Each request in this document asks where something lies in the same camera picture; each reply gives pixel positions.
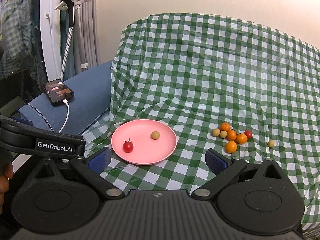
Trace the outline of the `person's hand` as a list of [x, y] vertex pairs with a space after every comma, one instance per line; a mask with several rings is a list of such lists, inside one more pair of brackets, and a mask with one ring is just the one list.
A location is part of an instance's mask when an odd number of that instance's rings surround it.
[[10, 163], [6, 166], [4, 174], [0, 177], [0, 213], [2, 213], [3, 210], [4, 194], [9, 189], [9, 180], [13, 178], [13, 175], [14, 168], [12, 163]]

